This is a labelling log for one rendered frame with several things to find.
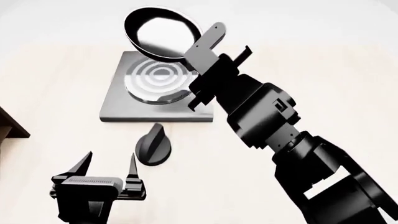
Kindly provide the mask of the round ringed burner plate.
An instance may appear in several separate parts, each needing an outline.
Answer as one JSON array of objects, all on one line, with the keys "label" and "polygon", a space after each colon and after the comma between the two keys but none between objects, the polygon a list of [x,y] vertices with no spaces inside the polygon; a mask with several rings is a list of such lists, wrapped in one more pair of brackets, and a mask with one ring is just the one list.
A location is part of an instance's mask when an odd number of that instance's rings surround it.
[{"label": "round ringed burner plate", "polygon": [[124,86],[140,102],[164,105],[190,95],[189,85],[197,76],[198,72],[189,71],[181,63],[141,58],[128,68],[124,75]]}]

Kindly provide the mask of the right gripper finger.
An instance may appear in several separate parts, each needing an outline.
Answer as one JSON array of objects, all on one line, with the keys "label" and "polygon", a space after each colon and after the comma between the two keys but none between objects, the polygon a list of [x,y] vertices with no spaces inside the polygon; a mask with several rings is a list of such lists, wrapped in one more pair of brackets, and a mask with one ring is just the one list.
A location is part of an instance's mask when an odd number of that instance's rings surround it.
[{"label": "right gripper finger", "polygon": [[233,67],[238,68],[250,55],[252,55],[252,50],[249,46],[245,46],[244,50],[233,60]]},{"label": "right gripper finger", "polygon": [[212,101],[212,96],[204,95],[203,93],[198,93],[197,95],[195,95],[194,99],[191,102],[189,102],[188,107],[190,108],[190,110],[195,111],[195,108],[199,104],[207,106],[211,101]]}]

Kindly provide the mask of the black stove knob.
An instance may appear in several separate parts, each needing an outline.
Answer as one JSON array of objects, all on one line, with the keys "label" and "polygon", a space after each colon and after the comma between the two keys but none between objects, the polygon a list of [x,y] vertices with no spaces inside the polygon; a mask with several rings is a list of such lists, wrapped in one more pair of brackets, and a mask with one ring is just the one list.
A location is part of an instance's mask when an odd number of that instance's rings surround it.
[{"label": "black stove knob", "polygon": [[155,123],[151,130],[136,144],[136,156],[145,166],[159,166],[171,155],[172,145],[164,127]]}]

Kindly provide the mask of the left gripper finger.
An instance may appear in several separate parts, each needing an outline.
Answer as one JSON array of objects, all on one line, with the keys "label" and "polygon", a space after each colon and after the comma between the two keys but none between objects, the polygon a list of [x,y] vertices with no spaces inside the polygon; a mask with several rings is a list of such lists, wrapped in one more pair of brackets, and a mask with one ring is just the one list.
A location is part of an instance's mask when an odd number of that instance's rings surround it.
[{"label": "left gripper finger", "polygon": [[143,192],[145,190],[144,181],[139,178],[135,154],[132,153],[129,172],[126,177],[126,186],[125,189],[128,192]]},{"label": "left gripper finger", "polygon": [[90,151],[86,156],[84,156],[77,164],[75,164],[69,171],[55,175],[51,180],[67,180],[69,177],[84,177],[88,171],[91,163],[93,153]]}]

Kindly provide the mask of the dark brown wooden furniture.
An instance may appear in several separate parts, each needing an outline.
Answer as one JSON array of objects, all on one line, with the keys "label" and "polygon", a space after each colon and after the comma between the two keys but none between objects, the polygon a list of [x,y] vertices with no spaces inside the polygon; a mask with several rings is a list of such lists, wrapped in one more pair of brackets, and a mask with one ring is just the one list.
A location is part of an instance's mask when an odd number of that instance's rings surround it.
[{"label": "dark brown wooden furniture", "polygon": [[0,145],[6,138],[29,138],[30,134],[0,107]]}]

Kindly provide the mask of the black frying pan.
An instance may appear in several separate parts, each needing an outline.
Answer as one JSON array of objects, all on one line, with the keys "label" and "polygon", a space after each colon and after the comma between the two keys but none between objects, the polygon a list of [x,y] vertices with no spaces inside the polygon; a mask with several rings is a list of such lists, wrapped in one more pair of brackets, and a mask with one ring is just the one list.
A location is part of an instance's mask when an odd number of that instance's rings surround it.
[{"label": "black frying pan", "polygon": [[178,62],[200,74],[218,61],[213,48],[226,35],[222,22],[203,33],[185,14],[165,7],[135,9],[125,18],[124,30],[130,43],[146,57]]}]

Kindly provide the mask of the grey square stove base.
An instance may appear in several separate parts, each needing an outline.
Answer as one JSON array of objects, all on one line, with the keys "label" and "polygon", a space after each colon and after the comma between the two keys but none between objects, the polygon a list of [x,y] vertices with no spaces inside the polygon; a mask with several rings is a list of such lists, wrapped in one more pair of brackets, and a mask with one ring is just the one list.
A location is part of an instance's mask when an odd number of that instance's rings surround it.
[{"label": "grey square stove base", "polygon": [[124,75],[132,63],[148,58],[139,52],[123,52],[99,112],[102,122],[212,122],[213,107],[188,107],[193,93],[171,104],[152,105],[133,98],[125,89]]}]

